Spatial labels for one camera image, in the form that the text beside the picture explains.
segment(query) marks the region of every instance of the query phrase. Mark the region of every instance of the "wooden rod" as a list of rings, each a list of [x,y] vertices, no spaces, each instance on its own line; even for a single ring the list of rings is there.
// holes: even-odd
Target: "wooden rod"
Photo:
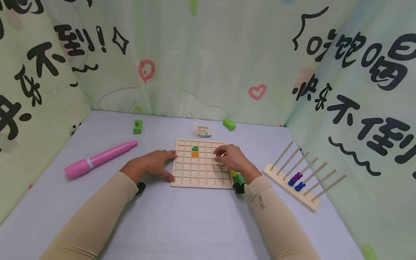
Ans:
[[[312,164],[314,164],[314,162],[316,162],[316,160],[318,159],[318,157],[316,157],[315,159],[313,159],[306,167],[305,169],[303,169],[300,174],[303,174],[310,166],[312,166]]]
[[[322,178],[322,180],[318,181],[317,183],[315,183],[315,185],[313,185],[309,190],[307,190],[303,195],[306,196],[306,194],[308,194],[309,192],[311,192],[311,190],[313,190],[314,188],[316,188],[316,186],[320,185],[322,182],[324,182],[326,179],[328,179],[332,174],[334,174],[337,171],[337,169],[333,169],[330,173],[328,173],[325,177]]]
[[[272,170],[276,166],[276,164],[280,161],[280,159],[283,157],[283,155],[289,150],[289,147],[292,145],[292,143],[293,143],[293,141],[290,141],[290,143],[288,144],[288,146],[284,149],[284,151],[279,156],[279,158],[276,160],[276,162],[273,164],[273,166],[270,168],[270,170]]]
[[[303,159],[305,159],[308,156],[309,152],[306,152],[298,161],[297,163],[287,172],[287,174],[283,177],[283,180],[286,179],[286,177],[288,177],[291,172],[300,164],[301,161],[303,161]]]
[[[308,178],[306,178],[306,180],[303,181],[303,184],[307,183],[310,179],[312,179],[312,177],[315,176],[327,164],[327,162],[324,162],[321,166],[319,166],[318,169],[316,169]]]
[[[293,157],[296,155],[296,153],[300,150],[300,147],[298,146],[296,150],[292,153],[292,155],[289,157],[289,159],[285,162],[285,164],[279,169],[279,171],[276,173],[276,175],[279,175],[279,173],[283,170],[284,167],[293,159]]]
[[[326,189],[324,189],[323,191],[319,192],[318,195],[316,195],[315,197],[313,197],[311,201],[314,201],[317,198],[319,198],[319,196],[321,196],[322,194],[324,194],[325,192],[327,192],[330,188],[334,187],[338,182],[342,181],[345,177],[346,177],[345,174],[343,176],[339,177],[336,181],[334,181],[332,184],[330,184],[328,187],[326,187]]]

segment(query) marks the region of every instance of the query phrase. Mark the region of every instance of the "fabric backdrop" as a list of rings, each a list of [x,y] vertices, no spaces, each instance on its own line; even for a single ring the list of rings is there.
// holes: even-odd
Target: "fabric backdrop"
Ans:
[[[318,177],[347,174],[328,196],[368,259],[416,259],[415,8],[359,3],[316,72],[312,100],[302,97],[286,123],[310,159],[328,162]]]
[[[43,2],[92,109],[271,125],[285,123],[292,86],[318,66],[355,3]],[[322,46],[309,55],[313,36]]]
[[[0,1],[0,223],[90,113],[44,5],[11,3]]]

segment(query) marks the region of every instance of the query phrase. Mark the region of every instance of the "arm sleeve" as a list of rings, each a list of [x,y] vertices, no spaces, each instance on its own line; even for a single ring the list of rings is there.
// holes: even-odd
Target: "arm sleeve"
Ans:
[[[124,173],[114,174],[69,220],[40,260],[95,260],[137,191]]]
[[[254,179],[245,193],[273,260],[319,260],[297,219],[265,176]]]

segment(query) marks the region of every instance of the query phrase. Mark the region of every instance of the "pink pen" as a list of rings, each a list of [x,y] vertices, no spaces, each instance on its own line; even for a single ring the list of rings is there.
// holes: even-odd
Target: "pink pen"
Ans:
[[[100,154],[97,154],[93,157],[88,159],[80,160],[74,162],[70,166],[65,168],[65,173],[68,178],[72,179],[78,177],[84,173],[87,173],[92,168],[105,163],[108,160],[113,159],[116,156],[119,156],[122,153],[129,151],[131,148],[137,145],[137,141],[133,140],[130,142],[126,142],[124,144],[120,144],[110,150],[104,151]]]

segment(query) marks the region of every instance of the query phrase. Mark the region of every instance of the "table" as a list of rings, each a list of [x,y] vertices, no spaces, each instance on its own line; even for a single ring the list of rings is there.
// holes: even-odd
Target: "table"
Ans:
[[[135,119],[143,120],[141,135],[132,134]],[[81,205],[125,162],[153,150],[173,149],[177,138],[196,139],[191,136],[193,122],[211,125],[211,140],[238,145],[260,170],[292,140],[284,127],[236,124],[229,132],[222,122],[93,111],[0,226],[0,259],[38,259]],[[65,178],[63,169],[72,162],[134,139],[139,145],[131,151],[80,178]],[[301,156],[299,152],[293,163]],[[303,161],[297,169],[305,166]],[[172,163],[166,168],[170,171]],[[233,190],[175,188],[152,176],[144,182],[146,190],[127,205],[102,259],[269,259],[245,200]],[[311,213],[275,184],[273,188],[323,260],[362,259],[326,195],[320,197],[318,211]]]

